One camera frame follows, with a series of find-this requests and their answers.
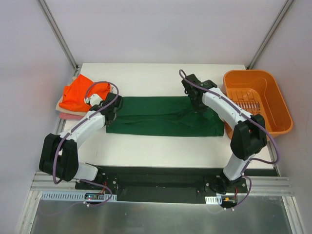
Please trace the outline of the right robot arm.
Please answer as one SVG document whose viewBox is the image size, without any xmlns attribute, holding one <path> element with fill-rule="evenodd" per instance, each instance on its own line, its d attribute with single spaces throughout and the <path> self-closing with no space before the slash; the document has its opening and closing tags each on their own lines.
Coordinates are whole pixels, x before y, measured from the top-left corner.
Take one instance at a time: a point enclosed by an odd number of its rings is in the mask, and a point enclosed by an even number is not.
<svg viewBox="0 0 312 234">
<path fill-rule="evenodd" d="M 265 120 L 260 114 L 254 116 L 240 108 L 211 80 L 201 82 L 183 70 L 179 70 L 179 75 L 193 110 L 204 113 L 210 108 L 232 129 L 232 155 L 220 176 L 210 183 L 212 191 L 224 195 L 236 188 L 250 160 L 267 145 Z"/>
</svg>

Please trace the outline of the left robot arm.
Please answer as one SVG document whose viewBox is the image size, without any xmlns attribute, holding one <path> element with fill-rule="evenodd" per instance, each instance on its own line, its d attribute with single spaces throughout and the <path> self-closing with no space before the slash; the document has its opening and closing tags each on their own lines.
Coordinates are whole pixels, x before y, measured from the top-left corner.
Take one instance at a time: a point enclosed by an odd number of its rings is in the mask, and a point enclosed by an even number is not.
<svg viewBox="0 0 312 234">
<path fill-rule="evenodd" d="M 43 143 L 39 170 L 53 177 L 55 183 L 73 179 L 86 180 L 93 190 L 99 189 L 103 178 L 96 166 L 79 162 L 78 149 L 97 130 L 109 126 L 122 108 L 123 98 L 108 93 L 106 99 L 93 94 L 87 98 L 87 114 L 72 128 L 57 135 L 48 134 Z"/>
</svg>

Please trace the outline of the dark green t shirt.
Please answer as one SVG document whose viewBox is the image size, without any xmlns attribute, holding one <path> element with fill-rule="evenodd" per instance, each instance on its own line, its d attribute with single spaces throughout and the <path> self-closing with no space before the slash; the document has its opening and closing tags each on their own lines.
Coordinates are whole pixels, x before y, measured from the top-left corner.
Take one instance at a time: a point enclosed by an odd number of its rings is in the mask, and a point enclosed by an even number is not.
<svg viewBox="0 0 312 234">
<path fill-rule="evenodd" d="M 212 110 L 193 111 L 184 97 L 124 97 L 110 134 L 162 137 L 221 137 L 224 122 Z"/>
</svg>

